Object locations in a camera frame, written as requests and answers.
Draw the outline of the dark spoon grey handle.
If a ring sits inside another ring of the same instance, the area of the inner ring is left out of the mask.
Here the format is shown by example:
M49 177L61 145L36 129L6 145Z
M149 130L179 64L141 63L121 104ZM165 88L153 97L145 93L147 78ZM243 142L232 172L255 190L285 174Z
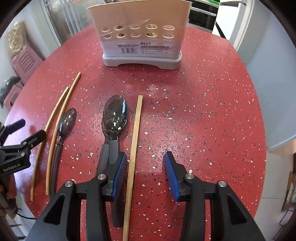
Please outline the dark spoon grey handle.
M111 96L106 102L102 114L101 127L105 136L96 175L103 173L108 164L114 164L119 154L118 138L124 130L128 119L128 104L126 99L119 95ZM115 227L123 227L125 215L124 190L111 204L112 223Z

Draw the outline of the pink stool lower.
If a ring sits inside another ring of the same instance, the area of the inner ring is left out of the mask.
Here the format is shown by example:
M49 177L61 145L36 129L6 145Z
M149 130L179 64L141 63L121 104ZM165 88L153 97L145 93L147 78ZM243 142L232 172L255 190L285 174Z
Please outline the pink stool lower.
M4 98L4 106L10 111L18 98L22 88L18 85L14 85L11 90L8 92L7 96Z

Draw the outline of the glass door cabinet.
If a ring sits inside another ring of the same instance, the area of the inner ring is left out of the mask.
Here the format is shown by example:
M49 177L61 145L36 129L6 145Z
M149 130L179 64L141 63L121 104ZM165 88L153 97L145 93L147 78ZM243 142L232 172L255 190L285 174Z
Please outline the glass door cabinet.
M92 24L88 7L101 1L41 1L53 30L61 44Z

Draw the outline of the pink utensil holder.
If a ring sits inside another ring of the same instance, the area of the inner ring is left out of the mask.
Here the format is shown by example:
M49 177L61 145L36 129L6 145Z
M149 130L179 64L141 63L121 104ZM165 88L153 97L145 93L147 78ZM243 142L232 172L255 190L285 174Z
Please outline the pink utensil holder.
M192 3L117 1L88 7L105 66L146 64L176 70Z

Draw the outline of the black oven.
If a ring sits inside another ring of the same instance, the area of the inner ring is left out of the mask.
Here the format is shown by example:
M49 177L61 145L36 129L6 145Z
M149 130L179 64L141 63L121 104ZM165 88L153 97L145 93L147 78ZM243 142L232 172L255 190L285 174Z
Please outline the black oven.
M189 26L212 33L220 1L190 0Z

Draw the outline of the pink plastic stool stack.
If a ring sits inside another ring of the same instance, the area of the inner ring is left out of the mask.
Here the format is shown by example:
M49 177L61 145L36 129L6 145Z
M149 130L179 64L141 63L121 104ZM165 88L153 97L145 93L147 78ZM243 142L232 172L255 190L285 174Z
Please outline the pink plastic stool stack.
M32 74L43 63L43 59L26 44L12 59L11 65L23 84L26 84Z

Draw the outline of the bag of round snacks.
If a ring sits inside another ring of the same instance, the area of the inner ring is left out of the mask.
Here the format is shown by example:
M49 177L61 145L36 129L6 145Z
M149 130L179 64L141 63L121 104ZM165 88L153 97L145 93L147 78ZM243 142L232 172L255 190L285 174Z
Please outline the bag of round snacks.
M26 27L23 21L15 22L7 33L8 52L13 59L27 44Z

